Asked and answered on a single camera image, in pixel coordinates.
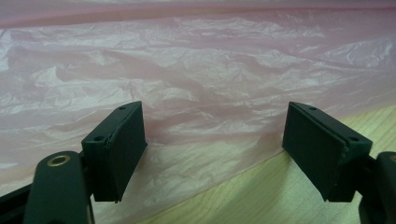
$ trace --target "screw hole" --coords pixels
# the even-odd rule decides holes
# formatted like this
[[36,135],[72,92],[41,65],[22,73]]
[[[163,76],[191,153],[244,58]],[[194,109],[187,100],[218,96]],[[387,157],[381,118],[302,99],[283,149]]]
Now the screw hole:
[[50,159],[47,162],[48,166],[60,166],[70,161],[70,157],[67,155],[61,155]]
[[93,140],[96,142],[102,141],[103,139],[104,139],[103,136],[97,136],[97,137],[93,138]]
[[349,137],[349,139],[354,142],[359,142],[359,138],[357,138],[357,137]]

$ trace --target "brass insert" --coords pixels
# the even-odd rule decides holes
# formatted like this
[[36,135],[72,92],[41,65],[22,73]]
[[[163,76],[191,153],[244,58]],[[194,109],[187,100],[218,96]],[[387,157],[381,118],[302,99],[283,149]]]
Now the brass insert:
[[48,166],[60,166],[70,161],[70,157],[67,155],[61,155],[51,158],[48,162]]

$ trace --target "plastic bag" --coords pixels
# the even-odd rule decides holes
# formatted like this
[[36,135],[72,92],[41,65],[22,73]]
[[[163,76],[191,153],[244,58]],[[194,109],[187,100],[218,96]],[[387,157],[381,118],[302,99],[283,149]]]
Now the plastic bag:
[[122,202],[93,204],[97,223],[136,221],[271,158],[289,101],[337,118],[395,103],[394,7],[36,4],[0,9],[0,193],[140,100],[149,146]]

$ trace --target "black plastic part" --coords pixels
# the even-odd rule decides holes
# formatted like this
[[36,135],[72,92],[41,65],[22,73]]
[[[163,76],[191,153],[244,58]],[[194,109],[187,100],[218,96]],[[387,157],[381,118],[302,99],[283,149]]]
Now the black plastic part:
[[121,201],[146,146],[142,104],[122,105],[82,142],[89,182],[97,202]]
[[319,190],[323,200],[350,202],[357,167],[372,141],[321,110],[290,102],[283,148]]
[[25,186],[0,198],[0,223],[22,223],[30,187]]
[[93,223],[77,152],[58,152],[37,165],[23,223]]
[[386,212],[386,223],[396,223],[395,152],[381,152],[376,158],[375,183]]

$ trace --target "wooden surface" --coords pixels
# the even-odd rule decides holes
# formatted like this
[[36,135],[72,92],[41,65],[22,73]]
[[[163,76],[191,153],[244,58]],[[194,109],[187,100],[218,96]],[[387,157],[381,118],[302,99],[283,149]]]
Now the wooden surface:
[[[341,119],[374,142],[371,155],[396,150],[396,105]],[[286,152],[180,203],[147,223],[360,223],[352,203],[325,203]]]

